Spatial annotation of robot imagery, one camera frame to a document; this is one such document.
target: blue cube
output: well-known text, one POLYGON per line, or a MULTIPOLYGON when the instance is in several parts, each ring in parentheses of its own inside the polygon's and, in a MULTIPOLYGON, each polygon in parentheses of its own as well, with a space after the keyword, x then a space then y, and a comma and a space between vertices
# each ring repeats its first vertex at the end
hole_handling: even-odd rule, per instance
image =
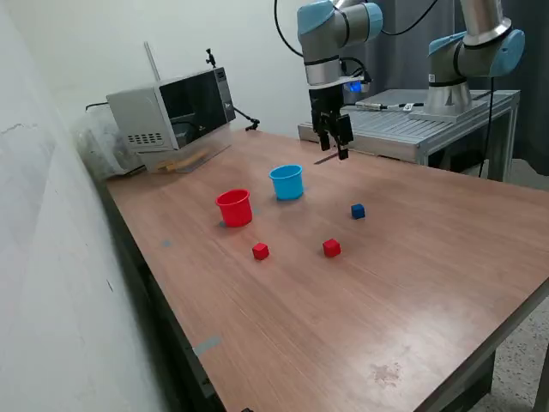
POLYGON ((364 206, 360 203, 351 206, 351 215, 353 215, 353 219, 362 219, 363 217, 366 217, 364 206))

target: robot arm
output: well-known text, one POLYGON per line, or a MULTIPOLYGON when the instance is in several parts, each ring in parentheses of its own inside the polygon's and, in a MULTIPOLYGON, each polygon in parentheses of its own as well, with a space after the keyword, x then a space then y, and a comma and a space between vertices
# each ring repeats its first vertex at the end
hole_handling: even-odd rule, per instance
POLYGON ((467 31, 429 45, 429 93, 425 112, 457 115, 471 109, 468 77, 506 76, 524 52, 525 36, 504 17, 501 0, 461 0, 467 31))
POLYGON ((348 45, 375 38, 382 26, 382 12, 374 3, 339 9, 323 0, 298 11, 313 129, 320 137, 322 150, 330 149, 329 136, 334 138, 341 160, 348 157, 346 146, 353 140, 351 119, 340 113, 344 104, 343 84, 356 82, 357 78, 341 75, 340 52, 348 45))

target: floor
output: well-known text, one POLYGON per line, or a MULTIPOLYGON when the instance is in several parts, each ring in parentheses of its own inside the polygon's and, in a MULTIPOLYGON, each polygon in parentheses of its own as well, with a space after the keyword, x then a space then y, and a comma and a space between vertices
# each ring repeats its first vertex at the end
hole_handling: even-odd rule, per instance
MULTIPOLYGON (((478 170, 473 169, 470 173, 478 174, 478 170)), ((538 175, 525 161, 513 161, 510 181, 549 191, 549 177, 538 175)), ((492 393, 472 411, 531 411, 548 342, 549 298, 498 349, 492 393)))

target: white wall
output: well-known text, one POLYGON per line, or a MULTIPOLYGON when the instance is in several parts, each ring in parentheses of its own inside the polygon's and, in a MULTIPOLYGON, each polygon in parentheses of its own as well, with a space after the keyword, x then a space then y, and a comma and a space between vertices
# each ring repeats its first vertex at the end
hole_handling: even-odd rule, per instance
POLYGON ((2 1, 0 50, 0 410, 167 410, 94 185, 2 1))
MULTIPOLYGON (((205 69, 211 47, 235 106, 262 130, 297 136, 297 124, 310 119, 303 61, 278 37, 273 0, 5 2, 68 124, 87 103, 154 79, 145 40, 163 78, 205 69)), ((296 13, 305 3, 279 4, 282 30, 298 50, 296 13)))

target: red cube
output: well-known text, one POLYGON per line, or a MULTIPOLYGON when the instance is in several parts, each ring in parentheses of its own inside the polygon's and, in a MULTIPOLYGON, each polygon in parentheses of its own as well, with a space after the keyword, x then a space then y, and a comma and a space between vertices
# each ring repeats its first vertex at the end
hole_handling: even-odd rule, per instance
POLYGON ((253 251, 254 258, 257 260, 263 260, 268 256, 268 247, 264 243, 258 243, 251 251, 253 251))
POLYGON ((341 253, 341 245, 335 239, 326 240, 323 243, 324 255, 328 258, 333 258, 341 253))

